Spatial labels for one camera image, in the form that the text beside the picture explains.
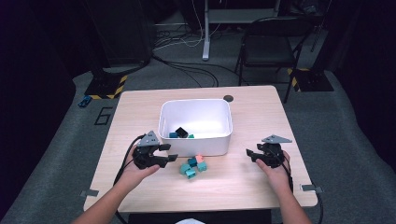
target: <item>hand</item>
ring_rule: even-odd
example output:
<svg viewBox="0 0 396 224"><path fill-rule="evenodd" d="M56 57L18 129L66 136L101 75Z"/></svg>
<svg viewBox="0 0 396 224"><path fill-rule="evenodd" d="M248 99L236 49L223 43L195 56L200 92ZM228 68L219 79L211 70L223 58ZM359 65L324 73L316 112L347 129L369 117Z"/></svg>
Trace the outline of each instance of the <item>hand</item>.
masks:
<svg viewBox="0 0 396 224"><path fill-rule="evenodd" d="M135 149L136 146L133 146L124 165L128 163L129 164L124 168L120 180L116 184L122 185L124 188L126 188L126 190L128 190L128 192L136 188L144 178L154 174L160 169L159 165L153 165L146 169L140 170L132 161L132 154L134 153Z"/></svg>
<svg viewBox="0 0 396 224"><path fill-rule="evenodd" d="M287 169L290 170L290 165L288 161L290 161L290 156L286 151L283 151L283 155L285 156L285 161L283 164ZM276 195L279 195L284 190L290 190L289 186L289 178L283 166L278 166L276 168L271 168L267 166L262 160L256 160L257 165L262 169L268 176L268 180L270 182L271 188L274 190Z"/></svg>

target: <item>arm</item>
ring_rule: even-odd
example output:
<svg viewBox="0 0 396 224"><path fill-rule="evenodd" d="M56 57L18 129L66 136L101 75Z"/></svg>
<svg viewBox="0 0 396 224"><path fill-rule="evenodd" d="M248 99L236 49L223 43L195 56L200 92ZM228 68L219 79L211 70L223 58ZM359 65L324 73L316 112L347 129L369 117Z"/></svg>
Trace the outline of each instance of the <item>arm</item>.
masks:
<svg viewBox="0 0 396 224"><path fill-rule="evenodd" d="M132 152L133 150L131 150L127 163L132 159ZM126 195L136 188L145 177L154 174L159 169L159 165L154 165L140 170L133 162L129 163L117 184L73 223L109 223Z"/></svg>
<svg viewBox="0 0 396 224"><path fill-rule="evenodd" d="M289 161L289 154L285 151L283 151L283 153ZM267 166L262 160L256 160L256 163L267 174L271 188L274 190L279 200L283 223L312 223L291 192L288 175L285 169L282 166L273 169ZM289 168L287 160L285 160L284 164Z"/></svg>

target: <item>small toy block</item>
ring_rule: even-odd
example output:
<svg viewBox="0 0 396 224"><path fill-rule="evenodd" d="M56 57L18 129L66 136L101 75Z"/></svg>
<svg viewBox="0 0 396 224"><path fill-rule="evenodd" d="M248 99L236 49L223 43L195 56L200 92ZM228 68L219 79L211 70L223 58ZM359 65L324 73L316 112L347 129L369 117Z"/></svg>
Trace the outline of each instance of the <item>small toy block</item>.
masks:
<svg viewBox="0 0 396 224"><path fill-rule="evenodd" d="M181 127L178 128L176 131L177 135L181 138L187 138L187 136L189 136L189 133L187 133L184 129L182 129Z"/></svg>
<svg viewBox="0 0 396 224"><path fill-rule="evenodd" d="M192 169L186 171L186 176L187 176L188 179L191 179L191 178L195 177L196 175L197 175L197 174L196 174L195 171L192 170Z"/></svg>
<svg viewBox="0 0 396 224"><path fill-rule="evenodd" d="M207 170L206 162L204 162L204 161L198 163L197 167L198 167L199 172Z"/></svg>
<svg viewBox="0 0 396 224"><path fill-rule="evenodd" d="M197 160L195 159L195 157L188 159L187 162L189 163L190 167L197 166Z"/></svg>
<svg viewBox="0 0 396 224"><path fill-rule="evenodd" d="M195 159L197 160L197 163L203 162L204 161L204 157L201 155L196 155Z"/></svg>
<svg viewBox="0 0 396 224"><path fill-rule="evenodd" d="M188 164L183 163L183 164L181 164L181 166L180 166L180 174L181 174L181 175L185 175L186 172L187 172L188 170L190 170L190 169L191 169L191 167L190 167Z"/></svg>
<svg viewBox="0 0 396 224"><path fill-rule="evenodd" d="M169 133L169 138L178 138L177 133Z"/></svg>

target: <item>wooden table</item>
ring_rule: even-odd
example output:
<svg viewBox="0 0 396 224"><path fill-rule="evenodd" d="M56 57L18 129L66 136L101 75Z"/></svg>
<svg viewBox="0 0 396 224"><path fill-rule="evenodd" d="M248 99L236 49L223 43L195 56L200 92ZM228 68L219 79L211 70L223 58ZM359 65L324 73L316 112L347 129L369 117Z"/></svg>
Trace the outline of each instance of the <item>wooden table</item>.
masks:
<svg viewBox="0 0 396 224"><path fill-rule="evenodd" d="M294 195L301 206L317 204L314 192L301 191L311 184L303 158L290 128L283 105L272 86L126 91L121 97L94 174L84 210L93 205L111 187L124 154L131 142L143 133L158 134L163 103L179 99L207 99L233 96L230 102L233 133L228 153L204 157L207 170L188 179L179 173L187 158L177 158L151 175L123 200L120 212L197 212L220 210L270 209L279 207L265 173L251 162L246 148L260 152L256 144L276 134L292 140L282 144L291 157ZM156 155L167 155L156 151Z"/></svg>

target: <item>chair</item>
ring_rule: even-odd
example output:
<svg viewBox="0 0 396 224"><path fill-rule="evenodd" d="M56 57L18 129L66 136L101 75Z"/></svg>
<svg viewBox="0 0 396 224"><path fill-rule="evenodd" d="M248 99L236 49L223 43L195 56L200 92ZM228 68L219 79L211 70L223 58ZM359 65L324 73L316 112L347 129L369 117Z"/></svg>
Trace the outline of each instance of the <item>chair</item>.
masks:
<svg viewBox="0 0 396 224"><path fill-rule="evenodd" d="M290 81L284 103L288 101L291 82L294 78L303 43L314 26L305 17L271 17L254 21L242 37L242 46L235 66L239 68L239 86L242 84L244 67L291 68ZM295 48L289 38L297 37Z"/></svg>

